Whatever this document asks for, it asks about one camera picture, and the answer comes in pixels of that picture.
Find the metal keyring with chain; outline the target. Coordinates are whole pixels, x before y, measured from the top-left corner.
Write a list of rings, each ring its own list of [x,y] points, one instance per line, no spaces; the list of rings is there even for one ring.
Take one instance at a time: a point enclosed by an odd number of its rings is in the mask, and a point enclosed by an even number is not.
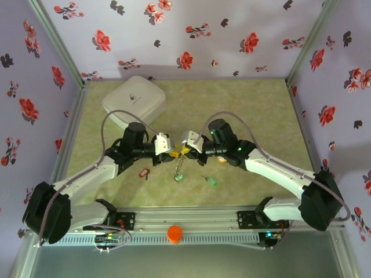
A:
[[[183,164],[184,164],[185,159],[186,159],[186,156],[183,156],[180,151],[176,159],[176,168],[175,168],[174,176],[179,173],[182,173],[183,175]]]

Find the white square plastic container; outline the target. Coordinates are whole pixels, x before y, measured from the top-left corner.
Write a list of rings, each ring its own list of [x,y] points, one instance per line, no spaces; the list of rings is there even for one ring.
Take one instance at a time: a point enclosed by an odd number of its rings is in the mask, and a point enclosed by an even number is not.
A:
[[[146,124],[151,124],[167,107],[165,92],[141,76],[133,76],[102,100],[106,112],[127,111]]]

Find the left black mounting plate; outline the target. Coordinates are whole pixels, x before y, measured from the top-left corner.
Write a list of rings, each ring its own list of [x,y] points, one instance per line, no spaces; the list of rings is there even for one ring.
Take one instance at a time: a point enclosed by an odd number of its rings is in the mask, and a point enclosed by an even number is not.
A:
[[[127,231],[134,231],[136,223],[136,213],[134,212],[118,212],[115,217],[114,224]]]

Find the black mounting plate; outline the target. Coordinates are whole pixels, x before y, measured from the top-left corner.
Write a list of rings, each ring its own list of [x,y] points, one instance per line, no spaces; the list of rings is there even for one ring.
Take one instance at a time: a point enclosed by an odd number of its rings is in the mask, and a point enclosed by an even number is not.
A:
[[[134,212],[118,212],[115,217],[114,224],[127,231],[134,231],[136,223],[136,213]]]
[[[289,221],[272,221],[262,213],[255,211],[238,211],[237,223],[239,229],[286,229]]]

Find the orange round button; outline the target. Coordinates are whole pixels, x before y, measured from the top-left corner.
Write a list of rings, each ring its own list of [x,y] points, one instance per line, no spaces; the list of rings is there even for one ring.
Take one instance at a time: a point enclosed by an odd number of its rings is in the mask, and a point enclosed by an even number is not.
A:
[[[173,244],[179,244],[183,237],[183,231],[178,225],[172,225],[167,231],[167,237]]]

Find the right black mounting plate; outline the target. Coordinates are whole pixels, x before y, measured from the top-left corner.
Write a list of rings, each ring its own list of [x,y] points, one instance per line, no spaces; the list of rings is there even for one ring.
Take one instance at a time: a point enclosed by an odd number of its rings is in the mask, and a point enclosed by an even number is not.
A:
[[[255,211],[238,211],[237,223],[239,229],[286,229],[289,221],[272,221],[262,213]]]

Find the left controller circuit board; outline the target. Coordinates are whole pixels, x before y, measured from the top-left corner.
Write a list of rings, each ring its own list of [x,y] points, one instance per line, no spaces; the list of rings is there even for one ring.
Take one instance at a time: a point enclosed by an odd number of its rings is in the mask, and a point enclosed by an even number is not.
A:
[[[118,246],[122,243],[122,232],[98,232],[94,237],[94,244],[98,246]]]

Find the controller circuit board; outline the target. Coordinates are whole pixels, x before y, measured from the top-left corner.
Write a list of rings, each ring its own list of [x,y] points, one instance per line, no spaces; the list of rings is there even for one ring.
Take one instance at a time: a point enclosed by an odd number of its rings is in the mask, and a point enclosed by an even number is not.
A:
[[[275,246],[282,240],[282,232],[259,232],[258,246],[263,250],[273,250]]]
[[[94,244],[98,246],[118,246],[122,243],[122,232],[98,232],[94,237]]]

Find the right controller circuit board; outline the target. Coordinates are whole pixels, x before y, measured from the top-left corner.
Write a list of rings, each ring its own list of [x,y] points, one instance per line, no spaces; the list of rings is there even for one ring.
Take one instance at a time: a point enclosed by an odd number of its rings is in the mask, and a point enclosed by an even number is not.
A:
[[[258,246],[263,250],[273,250],[275,246],[282,240],[282,232],[259,232]]]

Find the grey metal sheet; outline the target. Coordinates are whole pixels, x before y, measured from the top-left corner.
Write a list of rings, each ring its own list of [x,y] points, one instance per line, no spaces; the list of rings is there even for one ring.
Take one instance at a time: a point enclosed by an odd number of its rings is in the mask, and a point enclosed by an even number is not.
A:
[[[343,278],[331,251],[280,247],[126,246],[43,248],[31,278]]]

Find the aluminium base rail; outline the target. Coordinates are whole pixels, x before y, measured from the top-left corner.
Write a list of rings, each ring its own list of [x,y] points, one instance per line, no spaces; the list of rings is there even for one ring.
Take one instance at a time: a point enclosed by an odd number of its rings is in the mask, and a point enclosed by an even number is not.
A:
[[[118,212],[136,213],[132,233],[166,233],[178,225],[184,233],[235,233],[287,231],[288,229],[239,229],[238,211],[254,211],[253,206],[221,207],[143,207],[120,208]],[[116,215],[108,224],[114,224]]]

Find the aluminium table side rail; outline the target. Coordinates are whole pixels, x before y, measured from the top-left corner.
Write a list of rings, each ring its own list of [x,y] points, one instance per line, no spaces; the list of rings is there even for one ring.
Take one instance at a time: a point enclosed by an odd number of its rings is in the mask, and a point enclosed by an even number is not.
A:
[[[316,148],[312,144],[312,135],[310,134],[310,131],[307,126],[307,116],[303,116],[302,112],[305,112],[306,110],[303,108],[299,98],[298,98],[298,93],[294,96],[293,94],[293,86],[292,84],[288,81],[288,79],[285,79],[285,85],[287,87],[287,90],[290,95],[290,99],[293,105],[293,109],[299,124],[299,128],[304,140],[304,144],[308,153],[308,157],[311,162],[311,166],[314,171],[320,171],[320,167],[322,166],[321,160],[319,159],[318,153]]]
[[[57,155],[56,164],[53,169],[51,183],[54,184],[57,181],[66,178],[68,167],[70,164],[75,139],[77,136],[79,123],[81,120],[83,108],[86,102],[87,93],[89,90],[90,82],[87,81],[77,91],[73,106],[70,111],[66,130],[62,139],[61,148]]]

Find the aluminium frame post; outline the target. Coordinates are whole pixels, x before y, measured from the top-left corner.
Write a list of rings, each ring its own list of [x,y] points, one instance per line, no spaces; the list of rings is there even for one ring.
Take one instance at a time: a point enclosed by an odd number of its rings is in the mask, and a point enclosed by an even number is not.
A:
[[[10,278],[31,278],[31,272],[38,251],[40,250],[40,248],[37,247],[37,239],[38,235],[34,232],[27,231],[25,233],[10,273]]]
[[[80,88],[84,88],[85,81],[81,77],[78,71],[78,67],[76,66],[65,43],[63,42],[55,24],[48,15],[43,3],[41,2],[41,0],[26,0],[26,1],[30,5],[31,9],[33,10],[37,18],[40,20],[54,48],[57,50],[60,58],[63,60],[70,74],[73,76],[75,82],[78,84]]]
[[[342,278],[361,278],[358,263],[346,232],[342,229],[330,231],[334,251]]]
[[[341,0],[323,0],[323,6],[321,12],[316,19],[312,29],[295,61],[293,64],[292,69],[289,72],[288,77],[285,79],[286,87],[291,89],[291,81],[294,79],[295,75],[298,73],[301,65],[304,63],[307,55],[310,52],[311,47],[317,41],[317,37],[322,29],[325,27],[327,21],[329,20],[331,14],[333,13],[336,6],[339,4]]]

